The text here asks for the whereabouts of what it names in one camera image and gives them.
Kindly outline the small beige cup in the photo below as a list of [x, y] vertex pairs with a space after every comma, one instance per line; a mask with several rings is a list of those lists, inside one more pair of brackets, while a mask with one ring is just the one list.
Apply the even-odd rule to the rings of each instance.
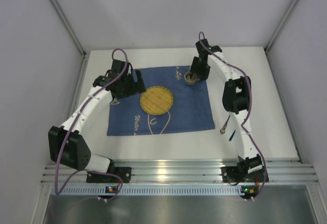
[[194, 85], [197, 83], [197, 75], [188, 71], [184, 75], [184, 80], [187, 85]]

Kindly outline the round yellow woven plate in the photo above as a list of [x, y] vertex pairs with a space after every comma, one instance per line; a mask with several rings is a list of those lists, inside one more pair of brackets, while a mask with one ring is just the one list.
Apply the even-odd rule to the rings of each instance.
[[163, 115], [172, 108], [172, 92], [163, 86], [149, 87], [139, 98], [141, 108], [149, 115]]

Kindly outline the dark metallic fork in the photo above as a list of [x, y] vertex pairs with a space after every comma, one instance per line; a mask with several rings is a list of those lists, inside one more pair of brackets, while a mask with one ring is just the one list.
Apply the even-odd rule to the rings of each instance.
[[222, 128], [220, 129], [220, 134], [224, 134], [224, 133], [225, 133], [226, 128], [227, 128], [227, 125], [228, 125], [228, 122], [229, 122], [229, 119], [230, 119], [230, 115], [228, 116], [226, 122], [224, 123], [224, 125], [223, 125]]

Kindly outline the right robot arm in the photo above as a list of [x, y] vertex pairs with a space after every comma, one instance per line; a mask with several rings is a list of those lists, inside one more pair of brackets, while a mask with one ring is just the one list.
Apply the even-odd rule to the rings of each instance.
[[249, 116], [252, 108], [251, 79], [241, 68], [229, 64], [219, 46], [212, 46], [207, 39], [196, 42], [198, 56], [193, 58], [190, 71], [184, 75], [191, 84], [208, 79], [211, 71], [224, 83], [222, 105], [233, 120], [235, 132], [239, 136], [242, 151], [238, 155], [239, 172], [247, 175], [261, 170], [264, 166], [256, 148]]

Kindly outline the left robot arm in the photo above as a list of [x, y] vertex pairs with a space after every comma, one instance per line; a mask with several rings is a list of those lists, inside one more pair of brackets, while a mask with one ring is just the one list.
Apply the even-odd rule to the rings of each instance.
[[51, 160], [78, 171], [109, 173], [113, 161], [92, 153], [86, 140], [93, 123], [114, 99], [123, 99], [146, 91], [143, 76], [131, 63], [114, 59], [111, 69], [98, 76], [87, 97], [59, 127], [48, 132]]

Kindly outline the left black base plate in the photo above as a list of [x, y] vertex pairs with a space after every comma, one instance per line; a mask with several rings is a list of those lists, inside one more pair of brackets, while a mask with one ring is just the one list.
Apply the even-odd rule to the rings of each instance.
[[88, 171], [87, 183], [129, 183], [131, 180], [131, 167], [115, 167], [112, 173]]

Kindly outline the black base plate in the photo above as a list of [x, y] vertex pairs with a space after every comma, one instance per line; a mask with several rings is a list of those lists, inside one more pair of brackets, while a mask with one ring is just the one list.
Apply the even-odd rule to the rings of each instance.
[[223, 183], [229, 183], [236, 185], [238, 183], [255, 183], [259, 181], [263, 182], [265, 172], [264, 169], [243, 175], [236, 166], [225, 166], [221, 168]]
[[115, 167], [112, 173], [88, 171], [87, 183], [129, 183], [131, 180], [131, 167]]

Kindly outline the aluminium mounting rail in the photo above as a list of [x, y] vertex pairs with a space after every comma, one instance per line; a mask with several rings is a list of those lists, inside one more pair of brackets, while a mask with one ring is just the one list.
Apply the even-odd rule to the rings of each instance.
[[[118, 160], [120, 167], [131, 167], [133, 184], [221, 184], [221, 169], [235, 166], [234, 160]], [[297, 160], [266, 160], [269, 184], [316, 184], [312, 164]]]

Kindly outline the left aluminium frame post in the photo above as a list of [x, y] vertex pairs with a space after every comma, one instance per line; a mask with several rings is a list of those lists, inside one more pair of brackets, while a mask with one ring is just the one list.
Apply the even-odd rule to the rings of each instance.
[[75, 47], [77, 48], [78, 52], [81, 54], [81, 56], [86, 55], [86, 51], [84, 50], [82, 44], [80, 43], [72, 25], [70, 24], [66, 14], [62, 10], [62, 7], [60, 6], [58, 0], [49, 0], [53, 9], [55, 10], [57, 16], [59, 17], [60, 21], [62, 22], [64, 28], [66, 29], [67, 33], [69, 34], [71, 40], [73, 41]]

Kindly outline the aluminium frame post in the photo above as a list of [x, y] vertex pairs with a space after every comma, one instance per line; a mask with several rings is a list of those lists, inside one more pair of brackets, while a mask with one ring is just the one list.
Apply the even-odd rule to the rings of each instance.
[[277, 27], [275, 28], [275, 30], [274, 30], [272, 36], [270, 37], [267, 45], [264, 47], [265, 54], [268, 54], [270, 52], [270, 50], [272, 49], [272, 47], [274, 46], [277, 38], [282, 33], [284, 27], [286, 26], [289, 18], [291, 17], [293, 11], [295, 10], [295, 8], [296, 8], [296, 6], [298, 5], [299, 2], [300, 2], [300, 0], [291, 0], [290, 3], [288, 4], [282, 18], [280, 19]]
[[57, 16], [59, 17], [60, 21], [62, 22], [64, 28], [66, 29], [67, 33], [69, 34], [71, 40], [73, 41], [75, 47], [77, 48], [78, 52], [81, 54], [81, 56], [86, 55], [86, 51], [84, 50], [82, 44], [80, 43], [72, 25], [70, 24], [66, 14], [62, 10], [62, 7], [60, 6], [58, 0], [49, 0], [53, 9], [55, 10]]

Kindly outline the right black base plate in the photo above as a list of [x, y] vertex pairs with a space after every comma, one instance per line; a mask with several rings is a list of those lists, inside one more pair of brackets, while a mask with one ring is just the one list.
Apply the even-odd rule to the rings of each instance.
[[259, 181], [263, 182], [265, 172], [264, 169], [243, 175], [236, 166], [225, 166], [221, 168], [223, 183], [229, 183], [236, 185], [238, 183], [255, 183]]

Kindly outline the right aluminium frame post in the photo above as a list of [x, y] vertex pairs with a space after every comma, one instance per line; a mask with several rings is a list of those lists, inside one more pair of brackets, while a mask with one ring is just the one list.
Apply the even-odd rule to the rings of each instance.
[[275, 28], [275, 30], [274, 30], [272, 36], [270, 37], [267, 45], [264, 47], [265, 54], [268, 54], [270, 52], [270, 50], [272, 49], [272, 47], [274, 46], [277, 38], [282, 33], [284, 27], [286, 26], [289, 18], [291, 17], [293, 11], [295, 10], [295, 8], [296, 8], [296, 6], [298, 5], [299, 2], [300, 2], [300, 0], [291, 0], [290, 3], [288, 4], [282, 18], [280, 19], [277, 27]]

